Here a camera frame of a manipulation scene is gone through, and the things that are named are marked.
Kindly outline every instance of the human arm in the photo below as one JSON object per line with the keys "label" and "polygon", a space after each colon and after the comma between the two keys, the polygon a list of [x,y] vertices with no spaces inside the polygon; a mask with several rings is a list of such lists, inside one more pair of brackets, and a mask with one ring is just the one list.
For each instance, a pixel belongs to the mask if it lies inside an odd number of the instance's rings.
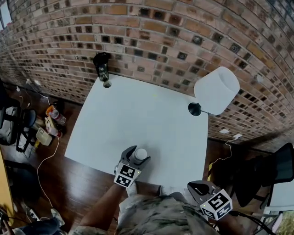
{"label": "human arm", "polygon": [[221,235],[243,235],[243,227],[236,218],[230,214],[217,221],[217,226]]}
{"label": "human arm", "polygon": [[80,225],[107,231],[124,192],[124,187],[113,184],[102,198],[96,202],[94,207],[84,216]]}

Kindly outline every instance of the desk lamp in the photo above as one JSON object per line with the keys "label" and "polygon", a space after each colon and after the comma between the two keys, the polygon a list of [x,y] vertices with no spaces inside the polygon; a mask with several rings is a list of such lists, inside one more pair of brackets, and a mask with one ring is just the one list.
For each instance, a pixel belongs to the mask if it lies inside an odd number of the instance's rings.
{"label": "desk lamp", "polygon": [[226,67],[219,67],[198,80],[194,94],[198,103],[190,103],[189,112],[199,116],[201,111],[221,114],[240,90],[238,79]]}

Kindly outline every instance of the person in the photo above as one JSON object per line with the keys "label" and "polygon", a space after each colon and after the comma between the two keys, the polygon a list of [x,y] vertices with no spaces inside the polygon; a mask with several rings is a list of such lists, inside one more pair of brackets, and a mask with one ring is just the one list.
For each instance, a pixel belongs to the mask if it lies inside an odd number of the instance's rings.
{"label": "person", "polygon": [[118,235],[241,235],[242,226],[226,215],[217,221],[220,233],[179,192],[158,197],[138,195],[136,184],[127,189],[128,198],[119,204],[125,188],[113,184],[84,216],[73,235],[104,235],[119,205]]}
{"label": "person", "polygon": [[60,230],[65,223],[57,210],[51,208],[53,218],[35,221],[20,228],[12,229],[6,220],[1,227],[3,235],[66,235]]}

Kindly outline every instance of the power strip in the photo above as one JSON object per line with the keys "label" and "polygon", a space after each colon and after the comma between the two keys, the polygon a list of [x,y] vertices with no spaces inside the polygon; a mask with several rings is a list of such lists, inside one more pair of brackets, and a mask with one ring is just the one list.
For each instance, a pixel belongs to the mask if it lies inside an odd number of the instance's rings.
{"label": "power strip", "polygon": [[29,210],[29,213],[30,213],[30,216],[31,216],[33,219],[35,219],[35,220],[37,220],[37,221],[40,221],[40,218],[37,216],[36,212],[35,212],[33,209],[30,209],[30,210]]}

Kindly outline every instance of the camouflage shirt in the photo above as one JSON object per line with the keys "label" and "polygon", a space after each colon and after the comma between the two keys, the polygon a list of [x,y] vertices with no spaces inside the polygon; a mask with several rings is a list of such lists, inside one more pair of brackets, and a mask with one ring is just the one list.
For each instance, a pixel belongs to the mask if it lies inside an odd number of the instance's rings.
{"label": "camouflage shirt", "polygon": [[[199,210],[171,196],[132,196],[120,204],[118,235],[218,235]],[[106,231],[78,226],[73,235],[105,235]]]}

